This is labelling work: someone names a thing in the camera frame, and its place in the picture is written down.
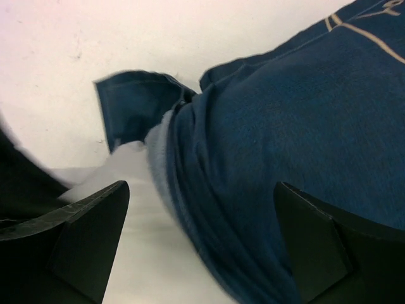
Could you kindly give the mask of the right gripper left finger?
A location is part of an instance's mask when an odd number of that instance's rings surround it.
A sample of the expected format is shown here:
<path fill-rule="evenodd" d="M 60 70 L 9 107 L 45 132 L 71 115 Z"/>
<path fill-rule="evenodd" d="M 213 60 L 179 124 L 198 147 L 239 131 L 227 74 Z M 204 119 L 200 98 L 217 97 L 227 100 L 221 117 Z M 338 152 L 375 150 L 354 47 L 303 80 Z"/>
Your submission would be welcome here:
<path fill-rule="evenodd" d="M 1 229 L 1 303 L 102 303 L 129 194 L 119 180 Z"/>

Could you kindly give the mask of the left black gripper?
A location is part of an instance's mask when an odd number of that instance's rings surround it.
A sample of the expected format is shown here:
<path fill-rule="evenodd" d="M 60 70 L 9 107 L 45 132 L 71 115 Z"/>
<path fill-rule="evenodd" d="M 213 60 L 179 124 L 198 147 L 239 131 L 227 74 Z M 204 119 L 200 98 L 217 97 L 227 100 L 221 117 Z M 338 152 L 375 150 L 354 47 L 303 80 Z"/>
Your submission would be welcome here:
<path fill-rule="evenodd" d="M 29 160 L 1 119 L 1 221 L 23 222 L 66 206 L 68 188 Z"/>

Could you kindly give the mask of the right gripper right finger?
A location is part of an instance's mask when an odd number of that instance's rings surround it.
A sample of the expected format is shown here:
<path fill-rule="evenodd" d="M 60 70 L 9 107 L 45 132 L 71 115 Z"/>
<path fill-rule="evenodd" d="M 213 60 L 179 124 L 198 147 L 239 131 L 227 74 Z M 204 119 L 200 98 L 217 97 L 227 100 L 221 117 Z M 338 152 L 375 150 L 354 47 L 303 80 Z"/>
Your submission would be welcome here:
<path fill-rule="evenodd" d="M 274 203 L 303 303 L 404 303 L 404 231 L 284 182 Z"/>

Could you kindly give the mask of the white pillow insert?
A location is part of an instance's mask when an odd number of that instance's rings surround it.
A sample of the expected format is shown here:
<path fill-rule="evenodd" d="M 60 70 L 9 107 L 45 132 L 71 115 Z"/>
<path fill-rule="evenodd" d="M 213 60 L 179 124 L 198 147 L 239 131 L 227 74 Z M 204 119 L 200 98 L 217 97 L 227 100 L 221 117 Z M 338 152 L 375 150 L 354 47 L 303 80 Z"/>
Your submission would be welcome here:
<path fill-rule="evenodd" d="M 72 187 L 64 200 L 84 198 L 118 180 L 130 188 L 127 216 L 104 303 L 227 304 L 233 299 L 208 272 L 161 202 L 140 142 L 118 147 L 100 167 L 59 168 Z"/>

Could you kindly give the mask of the blue patterned pillowcase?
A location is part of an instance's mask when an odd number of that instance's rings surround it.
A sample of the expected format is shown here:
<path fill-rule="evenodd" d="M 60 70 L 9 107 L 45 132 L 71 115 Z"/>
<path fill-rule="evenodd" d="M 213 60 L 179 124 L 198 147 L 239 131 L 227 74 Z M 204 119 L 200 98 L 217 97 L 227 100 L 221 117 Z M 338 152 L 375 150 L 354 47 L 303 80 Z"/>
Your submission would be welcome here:
<path fill-rule="evenodd" d="M 144 71 L 96 83 L 109 149 L 145 145 L 161 199 L 238 302 L 301 300 L 278 182 L 404 229 L 403 1 L 355 1 L 200 88 Z"/>

